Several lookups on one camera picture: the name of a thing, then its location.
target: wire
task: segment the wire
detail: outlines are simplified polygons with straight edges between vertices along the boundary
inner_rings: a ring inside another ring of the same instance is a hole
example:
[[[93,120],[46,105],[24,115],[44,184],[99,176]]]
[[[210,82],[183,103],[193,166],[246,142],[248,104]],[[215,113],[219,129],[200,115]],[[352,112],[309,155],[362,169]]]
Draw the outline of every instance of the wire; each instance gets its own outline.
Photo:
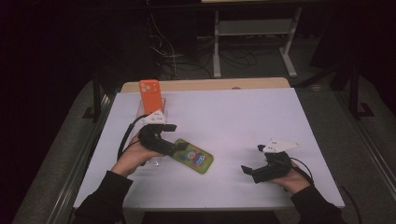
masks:
[[[305,166],[306,170],[309,172],[309,175],[311,176],[311,179],[314,180],[314,177],[312,176],[311,170],[309,170],[308,166],[305,165],[305,163],[303,163],[302,161],[299,161],[295,158],[290,157],[291,160],[297,161],[300,164],[302,164],[303,166]]]
[[[339,184],[338,186],[346,193],[347,197],[349,198],[349,200],[352,202],[353,206],[355,207],[355,211],[356,211],[356,215],[358,216],[359,224],[363,223],[363,221],[361,219],[361,210],[359,209],[358,204],[355,202],[352,195],[349,193],[349,191],[343,185]]]
[[[131,134],[132,129],[134,128],[134,125],[135,125],[140,119],[145,118],[145,117],[147,117],[147,116],[148,116],[148,115],[142,115],[142,116],[137,117],[137,118],[134,120],[134,122],[132,122],[132,123],[128,126],[128,129],[126,130],[125,135],[122,137],[122,141],[121,141],[121,143],[120,143],[119,152],[117,153],[117,160],[120,159],[120,157],[122,156],[122,153],[125,151],[125,149],[127,149],[128,147],[130,147],[131,145],[133,145],[133,144],[135,144],[135,143],[137,142],[137,141],[136,141],[136,142],[133,142],[132,144],[128,145],[128,147],[124,148],[125,143],[126,143],[126,140],[128,140],[128,137],[129,137],[129,135]]]
[[[154,16],[152,15],[152,13],[150,13],[149,15],[150,15],[150,17],[151,17],[152,24],[154,25],[156,31],[157,31],[158,34],[166,41],[166,43],[168,43],[169,47],[170,47],[171,50],[172,50],[172,56],[173,56],[173,61],[174,61],[174,70],[173,70],[173,71],[174,71],[174,77],[177,77],[177,74],[176,74],[175,50],[174,50],[172,44],[169,42],[169,40],[166,39],[165,36],[163,36],[163,34],[160,32],[160,29],[158,29],[157,24],[155,23]]]

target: orange object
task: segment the orange object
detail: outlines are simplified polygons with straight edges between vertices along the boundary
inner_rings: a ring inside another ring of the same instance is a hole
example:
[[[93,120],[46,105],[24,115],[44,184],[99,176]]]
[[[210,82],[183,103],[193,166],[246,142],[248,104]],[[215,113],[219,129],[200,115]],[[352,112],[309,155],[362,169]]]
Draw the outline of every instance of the orange object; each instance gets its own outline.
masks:
[[[145,114],[151,114],[159,109],[163,112],[163,98],[161,97],[160,83],[158,80],[141,80],[139,81],[139,89]]]

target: black sleeve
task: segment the black sleeve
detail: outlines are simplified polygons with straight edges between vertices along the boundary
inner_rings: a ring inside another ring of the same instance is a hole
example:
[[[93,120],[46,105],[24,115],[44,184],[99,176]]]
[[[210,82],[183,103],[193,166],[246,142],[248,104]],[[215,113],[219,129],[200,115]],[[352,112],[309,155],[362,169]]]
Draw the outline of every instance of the black sleeve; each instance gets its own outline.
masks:
[[[300,213],[300,224],[346,224],[341,210],[328,203],[314,186],[300,190],[291,201]]]
[[[122,217],[122,203],[133,181],[110,171],[99,188],[77,209],[73,223],[114,223]]]

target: black cable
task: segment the black cable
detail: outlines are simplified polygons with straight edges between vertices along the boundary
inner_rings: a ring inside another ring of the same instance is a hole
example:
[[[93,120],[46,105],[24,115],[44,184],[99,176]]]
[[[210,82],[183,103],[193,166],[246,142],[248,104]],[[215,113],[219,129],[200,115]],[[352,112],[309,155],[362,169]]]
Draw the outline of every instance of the black cable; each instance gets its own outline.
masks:
[[[297,159],[295,159],[295,158],[292,158],[292,157],[290,157],[290,159],[291,159],[291,160],[294,160],[294,161],[297,161],[297,162],[299,162],[300,164],[302,164],[303,166],[305,166],[306,170],[309,172],[309,175],[311,176],[312,181],[314,180],[314,177],[312,176],[311,171],[309,170],[308,166],[305,165],[305,163],[303,163],[302,161],[299,161],[299,160],[297,160]]]
[[[352,195],[347,191],[347,189],[343,185],[338,185],[348,196],[349,200],[352,202],[353,206],[355,207],[356,215],[358,216],[358,221],[359,224],[363,223],[361,219],[361,210],[358,207],[358,204],[355,202],[355,200],[352,198]]]
[[[132,144],[128,145],[128,147],[124,148],[126,140],[128,140],[129,135],[131,134],[132,130],[134,129],[134,125],[142,118],[147,117],[148,115],[142,115],[137,117],[134,122],[132,122],[129,126],[128,129],[125,132],[125,135],[122,137],[122,141],[120,143],[120,147],[119,147],[119,152],[117,153],[117,160],[120,159],[120,157],[122,156],[122,153],[124,152],[124,150],[128,147],[130,147],[131,145],[135,144],[136,142],[133,142]]]

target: white table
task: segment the white table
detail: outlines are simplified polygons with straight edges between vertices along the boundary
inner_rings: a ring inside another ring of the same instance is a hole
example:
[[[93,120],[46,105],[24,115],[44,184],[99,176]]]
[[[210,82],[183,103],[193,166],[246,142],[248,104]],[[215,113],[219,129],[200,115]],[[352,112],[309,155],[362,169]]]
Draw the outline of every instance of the white table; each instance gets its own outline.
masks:
[[[241,165],[266,164],[257,145],[271,138],[301,144],[288,151],[311,170],[316,187],[336,206],[344,202],[318,148],[294,89],[163,91],[168,123],[165,140],[183,138],[211,152],[215,160],[200,175],[169,157],[159,166],[139,167],[124,207],[139,210],[274,210],[292,207],[290,196],[271,183],[255,184]],[[117,150],[140,103],[137,92],[119,93],[93,154],[74,206],[94,192],[116,162]]]

